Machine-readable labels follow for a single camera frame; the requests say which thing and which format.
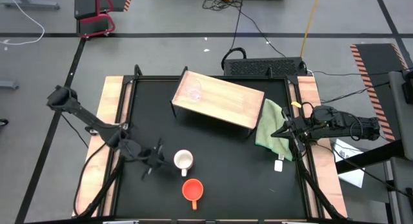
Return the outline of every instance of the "cup handle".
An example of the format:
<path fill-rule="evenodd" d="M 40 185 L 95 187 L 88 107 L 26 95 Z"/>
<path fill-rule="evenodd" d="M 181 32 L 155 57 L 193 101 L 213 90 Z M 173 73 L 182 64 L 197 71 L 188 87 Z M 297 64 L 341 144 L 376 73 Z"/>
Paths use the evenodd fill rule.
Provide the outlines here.
<path fill-rule="evenodd" d="M 193 210 L 196 210 L 196 209 L 197 209 L 197 207 L 196 207 L 196 201 L 192 201 L 192 209 L 193 209 Z"/>

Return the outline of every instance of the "red stool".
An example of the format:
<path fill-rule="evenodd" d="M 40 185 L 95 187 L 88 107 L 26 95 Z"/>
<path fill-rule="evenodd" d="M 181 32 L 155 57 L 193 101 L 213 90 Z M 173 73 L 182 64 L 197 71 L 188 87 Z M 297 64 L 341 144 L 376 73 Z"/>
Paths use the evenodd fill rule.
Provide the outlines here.
<path fill-rule="evenodd" d="M 108 15 L 114 10 L 114 6 L 111 0 L 107 1 L 110 8 L 101 11 L 99 0 L 75 0 L 77 34 L 80 37 L 108 35 L 115 30 L 115 23 Z"/>

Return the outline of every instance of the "green cloth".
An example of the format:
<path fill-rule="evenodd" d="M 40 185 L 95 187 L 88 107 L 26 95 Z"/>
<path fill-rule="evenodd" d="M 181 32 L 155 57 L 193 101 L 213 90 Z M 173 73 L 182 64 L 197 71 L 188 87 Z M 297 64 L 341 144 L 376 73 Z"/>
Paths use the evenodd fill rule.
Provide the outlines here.
<path fill-rule="evenodd" d="M 274 153 L 284 155 L 292 161 L 292 154 L 288 147 L 288 139 L 271 137 L 271 134 L 284 124 L 283 109 L 269 99 L 265 99 L 264 107 L 259 120 L 256 134 L 256 145 L 267 147 Z"/>

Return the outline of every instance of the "concrete floor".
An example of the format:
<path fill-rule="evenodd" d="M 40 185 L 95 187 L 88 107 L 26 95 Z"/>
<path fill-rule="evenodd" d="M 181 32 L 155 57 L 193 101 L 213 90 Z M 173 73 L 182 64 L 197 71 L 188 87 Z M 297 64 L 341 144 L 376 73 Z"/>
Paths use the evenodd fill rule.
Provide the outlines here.
<path fill-rule="evenodd" d="M 27 13 L 41 23 L 47 33 L 74 33 L 74 0 L 57 1 L 58 11 L 30 10 Z M 384 0 L 399 33 L 411 34 L 411 0 Z M 129 12 L 113 13 L 117 33 L 231 33 L 237 10 L 203 10 L 203 0 L 132 0 Z M 263 32 L 303 33 L 313 0 L 246 0 L 244 13 L 256 21 Z M 18 10 L 0 6 L 2 33 L 39 33 L 38 26 Z M 257 32 L 241 16 L 238 32 Z M 319 0 L 311 33 L 391 34 L 377 0 Z M 7 37 L 18 43 L 32 38 Z M 270 38 L 286 56 L 298 56 L 302 38 Z M 207 75 L 221 75 L 220 62 L 232 42 L 231 37 L 103 38 L 86 42 L 72 88 L 83 106 L 96 112 L 106 76 L 132 74 L 139 64 L 145 75 L 178 75 L 184 66 Z M 408 51 L 413 39 L 403 39 Z M 0 79 L 16 79 L 20 89 L 0 90 L 0 116 L 10 124 L 0 133 L 0 217 L 1 223 L 13 223 L 32 176 L 38 155 L 50 126 L 53 112 L 46 97 L 54 86 L 62 85 L 72 64 L 79 39 L 45 37 L 36 44 L 0 48 Z M 311 70 L 327 73 L 358 73 L 350 52 L 351 44 L 394 43 L 377 38 L 310 38 L 304 60 Z M 279 57 L 260 37 L 240 37 L 235 47 L 243 47 L 249 58 Z M 321 99 L 331 99 L 363 88 L 358 76 L 328 77 L 316 74 Z M 337 109 L 357 116 L 374 116 L 366 94 L 358 94 L 331 103 Z M 82 130 L 84 125 L 66 115 Z M 81 131 L 88 141 L 88 136 Z M 355 147 L 375 148 L 384 144 L 344 139 Z M 41 174 L 26 221 L 69 218 L 72 200 L 86 148 L 76 134 L 60 121 L 45 168 Z M 348 215 L 360 221 L 386 222 L 383 204 L 345 198 Z"/>

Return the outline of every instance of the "red cup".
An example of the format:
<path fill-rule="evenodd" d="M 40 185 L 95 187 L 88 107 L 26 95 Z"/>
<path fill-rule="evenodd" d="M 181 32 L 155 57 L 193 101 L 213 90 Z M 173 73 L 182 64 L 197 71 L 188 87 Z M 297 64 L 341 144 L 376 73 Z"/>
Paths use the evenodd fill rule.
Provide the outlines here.
<path fill-rule="evenodd" d="M 204 186 L 197 179 L 189 179 L 182 186 L 182 194 L 187 200 L 192 201 L 193 210 L 197 209 L 196 201 L 202 197 L 203 193 Z"/>

